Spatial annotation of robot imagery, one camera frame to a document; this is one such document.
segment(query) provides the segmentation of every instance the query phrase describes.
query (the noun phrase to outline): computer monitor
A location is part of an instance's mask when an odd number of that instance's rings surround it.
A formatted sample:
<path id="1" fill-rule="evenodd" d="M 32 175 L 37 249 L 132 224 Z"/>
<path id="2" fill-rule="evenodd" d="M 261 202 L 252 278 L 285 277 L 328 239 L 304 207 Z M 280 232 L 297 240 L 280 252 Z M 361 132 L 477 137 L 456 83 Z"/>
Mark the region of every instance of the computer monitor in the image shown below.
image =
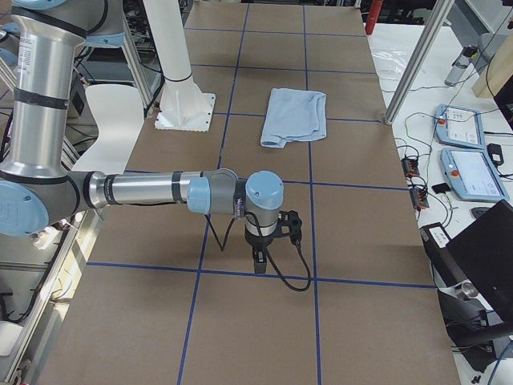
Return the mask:
<path id="1" fill-rule="evenodd" d="M 513 322 L 513 207 L 500 201 L 447 244 L 504 322 Z"/>

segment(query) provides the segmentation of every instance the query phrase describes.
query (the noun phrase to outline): brown table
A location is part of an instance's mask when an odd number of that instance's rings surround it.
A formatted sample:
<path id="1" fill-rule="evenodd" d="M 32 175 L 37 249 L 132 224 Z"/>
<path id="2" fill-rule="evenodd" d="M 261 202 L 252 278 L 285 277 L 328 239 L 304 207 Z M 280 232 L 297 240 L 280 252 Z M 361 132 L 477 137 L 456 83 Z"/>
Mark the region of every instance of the brown table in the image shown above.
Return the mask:
<path id="1" fill-rule="evenodd" d="M 242 221 L 221 253 L 185 206 L 112 208 L 38 383 L 459 384 L 359 11 L 196 2 L 186 36 L 210 131 L 149 120 L 128 168 L 273 170 L 313 287 L 255 276 Z M 325 92 L 327 138 L 262 148 L 273 87 Z"/>

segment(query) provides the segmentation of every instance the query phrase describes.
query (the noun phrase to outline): folded towel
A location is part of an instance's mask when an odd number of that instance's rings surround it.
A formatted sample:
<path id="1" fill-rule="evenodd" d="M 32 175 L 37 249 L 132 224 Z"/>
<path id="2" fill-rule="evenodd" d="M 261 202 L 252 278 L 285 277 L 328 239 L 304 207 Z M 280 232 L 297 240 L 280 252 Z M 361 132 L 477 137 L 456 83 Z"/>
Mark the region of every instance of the folded towel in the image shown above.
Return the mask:
<path id="1" fill-rule="evenodd" d="M 326 94 L 273 88 L 260 143 L 283 148 L 287 142 L 326 138 Z"/>

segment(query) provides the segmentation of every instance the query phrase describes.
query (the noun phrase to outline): red tube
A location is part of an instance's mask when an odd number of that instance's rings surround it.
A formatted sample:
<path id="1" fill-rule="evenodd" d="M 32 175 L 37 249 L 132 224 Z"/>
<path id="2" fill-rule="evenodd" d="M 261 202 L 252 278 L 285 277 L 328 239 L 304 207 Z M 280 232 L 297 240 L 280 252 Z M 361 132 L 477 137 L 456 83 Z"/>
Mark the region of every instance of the red tube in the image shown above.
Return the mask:
<path id="1" fill-rule="evenodd" d="M 366 33 L 372 34 L 374 26 L 378 21 L 379 13 L 382 11 L 383 0 L 372 0 L 369 16 L 367 17 Z"/>

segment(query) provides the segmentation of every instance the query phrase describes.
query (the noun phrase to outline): white table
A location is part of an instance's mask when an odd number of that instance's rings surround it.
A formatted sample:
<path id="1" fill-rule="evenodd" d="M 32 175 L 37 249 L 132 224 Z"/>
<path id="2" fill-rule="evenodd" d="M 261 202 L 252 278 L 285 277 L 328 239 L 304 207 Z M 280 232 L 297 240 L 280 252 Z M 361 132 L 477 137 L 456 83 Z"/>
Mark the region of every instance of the white table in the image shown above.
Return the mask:
<path id="1" fill-rule="evenodd" d="M 418 41 L 418 37 L 422 33 L 422 28 L 422 26 L 377 24 L 374 29 L 374 33 L 369 37 L 371 50 L 373 53 L 377 51 L 383 51 L 385 53 L 397 51 L 400 53 L 398 56 L 399 58 L 403 55 L 402 57 L 405 60 L 408 60 L 413 52 L 415 44 Z M 420 70 L 411 90 L 415 90 L 420 87 L 444 86 L 443 80 L 449 73 L 450 66 L 454 62 L 454 59 L 459 55 L 461 49 L 462 47 L 456 39 L 456 36 L 454 36 L 452 29 L 448 26 L 443 27 L 427 55 L 422 69 Z M 388 91 L 394 91 L 396 89 L 398 79 L 391 79 L 394 76 L 390 75 L 390 68 L 387 63 L 374 57 L 374 64 L 378 69 L 378 74 L 380 74 L 380 84 L 383 90 L 383 96 L 386 105 L 388 105 L 393 95 L 393 92 Z M 430 143 L 432 141 L 434 131 L 434 123 L 431 116 L 435 113 L 439 104 L 450 103 L 455 106 L 473 108 L 481 112 L 496 109 L 497 105 L 493 99 L 478 99 L 475 97 L 471 87 L 479 76 L 475 73 L 473 67 L 469 67 L 467 69 L 462 80 L 466 79 L 470 75 L 472 76 L 463 83 L 463 85 L 457 85 L 456 87 L 410 91 L 397 119 L 393 124 L 395 137 L 401 138 L 397 142 L 398 146 L 404 144 L 404 140 L 408 145 L 416 147 L 421 154 L 429 152 L 429 148 L 426 145 L 414 141 L 406 135 L 404 120 L 416 112 L 424 112 L 426 115 L 414 115 L 408 119 L 407 125 L 410 136 Z M 500 111 L 493 111 L 481 115 L 481 118 L 485 131 L 511 133 L 511 129 Z M 485 136 L 485 140 L 487 144 L 497 143 L 503 147 L 504 165 L 499 169 L 504 174 L 513 173 L 513 137 Z M 440 152 L 444 147 L 446 146 L 440 144 L 437 139 L 434 138 L 432 142 L 433 151 L 431 155 L 422 156 L 419 160 L 418 167 L 421 176 L 426 178 L 426 175 L 429 175 L 429 180 L 427 182 L 431 193 L 432 190 L 430 186 L 445 182 L 442 164 L 440 162 Z M 404 155 L 404 150 L 404 148 L 399 148 L 400 157 Z M 414 151 L 411 148 L 408 148 L 407 154 L 414 155 Z M 503 184 L 507 192 L 510 194 L 510 197 L 513 197 L 513 184 L 508 182 L 503 182 Z M 447 196 L 449 197 L 453 207 L 453 218 L 446 228 L 446 231 L 451 237 L 460 233 L 474 220 L 471 216 L 471 208 L 477 206 L 491 207 L 493 205 L 483 202 L 461 201 L 453 192 L 448 192 Z M 437 221 L 442 222 L 446 216 L 446 209 L 442 207 L 441 203 L 437 202 L 432 197 L 428 197 L 428 201 L 430 207 L 422 210 L 418 220 L 419 227 Z M 481 373 L 475 372 L 470 367 L 461 354 L 455 354 L 454 360 L 456 361 L 462 384 L 468 384 L 475 375 L 481 375 Z M 482 375 L 480 383 L 487 383 L 494 365 L 495 364 L 492 363 L 487 368 L 485 374 Z M 497 370 L 493 385 L 511 385 L 511 379 L 513 379 L 513 360 L 505 360 L 504 362 L 501 362 L 499 369 Z"/>

